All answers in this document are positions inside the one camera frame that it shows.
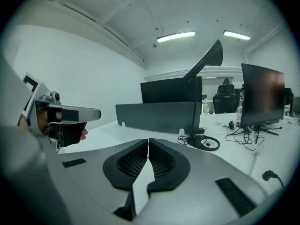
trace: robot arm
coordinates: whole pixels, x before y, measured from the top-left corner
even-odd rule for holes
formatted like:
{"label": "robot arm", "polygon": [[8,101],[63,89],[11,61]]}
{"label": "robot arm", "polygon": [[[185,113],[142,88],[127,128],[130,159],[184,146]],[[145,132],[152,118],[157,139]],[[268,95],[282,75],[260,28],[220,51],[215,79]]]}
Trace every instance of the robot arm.
{"label": "robot arm", "polygon": [[[37,138],[45,139],[45,136],[48,136],[57,152],[61,147],[79,143],[86,123],[101,117],[98,109],[61,105],[59,93],[49,91],[42,82],[30,74],[26,74],[23,81],[32,91],[32,96],[22,112],[28,128]],[[48,115],[49,123],[44,131],[38,126],[37,111],[40,110],[47,110]],[[56,112],[61,113],[61,120],[56,118]]]}

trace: black rubber pad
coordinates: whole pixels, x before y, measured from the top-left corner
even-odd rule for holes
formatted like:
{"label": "black rubber pad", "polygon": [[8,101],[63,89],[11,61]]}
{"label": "black rubber pad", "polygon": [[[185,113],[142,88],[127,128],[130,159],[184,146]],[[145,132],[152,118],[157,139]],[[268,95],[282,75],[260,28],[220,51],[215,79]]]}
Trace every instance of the black rubber pad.
{"label": "black rubber pad", "polygon": [[83,158],[63,162],[62,164],[64,165],[64,167],[73,167],[82,163],[86,163],[86,161]]}
{"label": "black rubber pad", "polygon": [[230,178],[217,180],[216,183],[241,217],[255,208],[254,203],[247,198]]}

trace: bottle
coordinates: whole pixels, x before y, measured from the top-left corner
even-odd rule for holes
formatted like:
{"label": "bottle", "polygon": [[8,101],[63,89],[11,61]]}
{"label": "bottle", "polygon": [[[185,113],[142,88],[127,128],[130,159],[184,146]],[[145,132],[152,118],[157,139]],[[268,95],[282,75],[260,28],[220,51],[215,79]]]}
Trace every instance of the bottle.
{"label": "bottle", "polygon": [[235,126],[240,127],[240,121],[242,119],[242,111],[243,111],[243,106],[239,106],[237,109],[237,115],[236,115],[236,121],[235,121]]}

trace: hand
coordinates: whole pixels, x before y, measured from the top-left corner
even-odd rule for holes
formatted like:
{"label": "hand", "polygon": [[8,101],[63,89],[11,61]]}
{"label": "hand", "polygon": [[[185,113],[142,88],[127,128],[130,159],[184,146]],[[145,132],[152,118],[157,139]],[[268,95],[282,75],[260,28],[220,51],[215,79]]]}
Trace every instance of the hand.
{"label": "hand", "polygon": [[[56,119],[61,120],[61,112],[56,112]],[[43,132],[49,123],[47,110],[37,111],[37,122],[39,129]],[[88,131],[84,128],[80,136],[80,141],[86,139],[87,134]]]}

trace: white ceiling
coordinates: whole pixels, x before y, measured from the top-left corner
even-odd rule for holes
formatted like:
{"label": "white ceiling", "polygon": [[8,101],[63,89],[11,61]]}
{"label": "white ceiling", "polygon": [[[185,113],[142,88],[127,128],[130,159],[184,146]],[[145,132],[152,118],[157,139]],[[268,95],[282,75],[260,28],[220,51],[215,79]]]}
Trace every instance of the white ceiling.
{"label": "white ceiling", "polygon": [[[144,60],[153,56],[199,51],[216,39],[243,51],[282,18],[268,0],[53,0],[68,5],[110,30]],[[194,30],[187,37],[158,44],[156,38]],[[224,37],[231,30],[249,41]]]}

